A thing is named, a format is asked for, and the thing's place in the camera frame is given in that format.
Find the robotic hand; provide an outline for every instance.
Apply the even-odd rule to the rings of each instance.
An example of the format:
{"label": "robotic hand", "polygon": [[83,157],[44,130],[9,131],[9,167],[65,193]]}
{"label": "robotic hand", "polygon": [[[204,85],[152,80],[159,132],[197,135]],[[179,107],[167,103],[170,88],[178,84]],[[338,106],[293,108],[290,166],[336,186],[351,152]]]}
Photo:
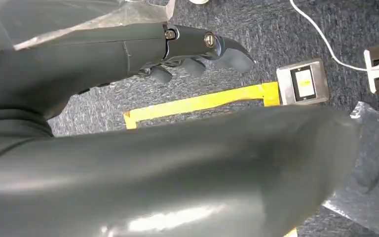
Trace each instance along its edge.
{"label": "robotic hand", "polygon": [[164,66],[200,76],[199,58],[240,72],[254,64],[241,44],[207,30],[158,23],[75,31],[33,48],[0,51],[0,108],[28,108],[49,119],[92,87],[133,75],[168,82],[172,75]]}
{"label": "robotic hand", "polygon": [[69,98],[199,58],[249,70],[237,42],[165,24],[76,31],[0,51],[0,237],[282,237],[354,164],[348,115],[257,108],[132,131],[54,138]]}

